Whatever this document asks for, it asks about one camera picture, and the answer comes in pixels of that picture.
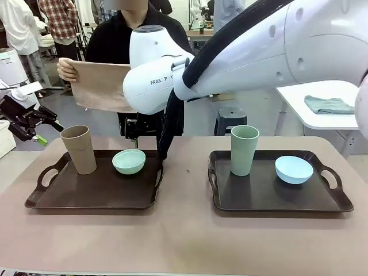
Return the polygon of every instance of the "bowl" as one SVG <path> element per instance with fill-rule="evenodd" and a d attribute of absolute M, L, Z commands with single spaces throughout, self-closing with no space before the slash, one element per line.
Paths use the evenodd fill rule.
<path fill-rule="evenodd" d="M 313 167 L 295 156 L 283 156 L 275 163 L 277 176 L 289 184 L 302 184 L 313 175 Z"/>
<path fill-rule="evenodd" d="M 136 174 L 144 166 L 145 154 L 139 149 L 126 149 L 113 157 L 113 166 L 121 174 Z"/>

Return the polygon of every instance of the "neck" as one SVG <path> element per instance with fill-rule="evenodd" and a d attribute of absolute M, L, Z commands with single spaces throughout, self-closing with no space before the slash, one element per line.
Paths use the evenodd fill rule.
<path fill-rule="evenodd" d="M 134 30 L 144 22 L 147 10 L 122 10 L 121 13 L 127 26 Z"/>

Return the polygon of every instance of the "brown cloth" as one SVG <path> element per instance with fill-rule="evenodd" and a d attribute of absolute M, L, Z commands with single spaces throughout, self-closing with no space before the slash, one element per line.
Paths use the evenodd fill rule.
<path fill-rule="evenodd" d="M 78 72 L 71 83 L 77 105 L 111 112 L 135 113 L 122 93 L 122 82 L 131 69 L 127 64 L 73 61 Z"/>

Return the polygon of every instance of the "mint green bowl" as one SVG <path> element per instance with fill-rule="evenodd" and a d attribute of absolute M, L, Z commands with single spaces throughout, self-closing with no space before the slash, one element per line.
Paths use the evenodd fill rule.
<path fill-rule="evenodd" d="M 113 158 L 115 169 L 121 174 L 136 174 L 144 166 L 145 154 L 139 149 L 126 149 Z"/>

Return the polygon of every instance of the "stool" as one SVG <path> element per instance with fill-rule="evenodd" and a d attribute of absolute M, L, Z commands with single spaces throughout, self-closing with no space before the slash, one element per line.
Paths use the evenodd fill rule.
<path fill-rule="evenodd" d="M 228 127 L 247 125 L 247 116 L 243 109 L 236 107 L 220 108 L 218 110 L 216 124 L 214 126 L 215 136 L 225 136 L 231 133 Z"/>

